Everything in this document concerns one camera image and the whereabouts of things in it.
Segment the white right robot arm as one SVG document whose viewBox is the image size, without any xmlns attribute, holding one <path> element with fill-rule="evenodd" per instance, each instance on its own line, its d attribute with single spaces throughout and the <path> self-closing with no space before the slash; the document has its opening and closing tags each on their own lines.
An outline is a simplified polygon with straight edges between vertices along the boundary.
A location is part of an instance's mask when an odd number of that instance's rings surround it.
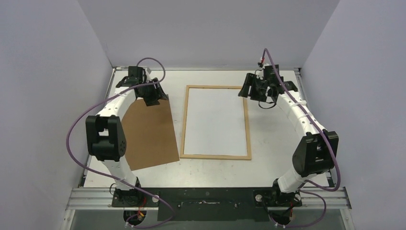
<svg viewBox="0 0 406 230">
<path fill-rule="evenodd" d="M 338 135 L 327 131 L 311 114 L 306 101 L 292 81 L 284 81 L 279 66 L 265 65 L 259 73 L 248 73 L 239 97 L 278 106 L 285 112 L 301 140 L 292 156 L 292 167 L 275 182 L 271 200 L 281 206 L 290 194 L 310 182 L 316 175 L 334 168 L 338 150 Z"/>
</svg>

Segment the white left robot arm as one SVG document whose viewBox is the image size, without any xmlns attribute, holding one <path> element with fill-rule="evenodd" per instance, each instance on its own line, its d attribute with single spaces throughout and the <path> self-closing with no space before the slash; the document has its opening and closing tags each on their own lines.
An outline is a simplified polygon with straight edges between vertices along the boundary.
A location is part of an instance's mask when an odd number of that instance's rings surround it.
<svg viewBox="0 0 406 230">
<path fill-rule="evenodd" d="M 126 191 L 124 200 L 138 206 L 143 200 L 140 182 L 125 158 L 127 140 L 122 118 L 136 101 L 156 107 L 161 100 L 168 100 L 158 78 L 150 77 L 151 70 L 144 66 L 130 66 L 127 76 L 116 85 L 113 95 L 96 114 L 86 118 L 88 152 L 107 167 L 118 189 Z"/>
</svg>

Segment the brown cardboard backing board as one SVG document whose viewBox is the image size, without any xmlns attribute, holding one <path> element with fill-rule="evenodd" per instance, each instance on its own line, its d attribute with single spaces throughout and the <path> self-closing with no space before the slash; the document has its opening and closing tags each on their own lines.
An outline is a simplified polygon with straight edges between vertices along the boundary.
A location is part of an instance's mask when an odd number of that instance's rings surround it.
<svg viewBox="0 0 406 230">
<path fill-rule="evenodd" d="M 125 158 L 132 171 L 179 161 L 170 102 L 146 106 L 134 101 L 122 119 L 126 138 Z"/>
</svg>

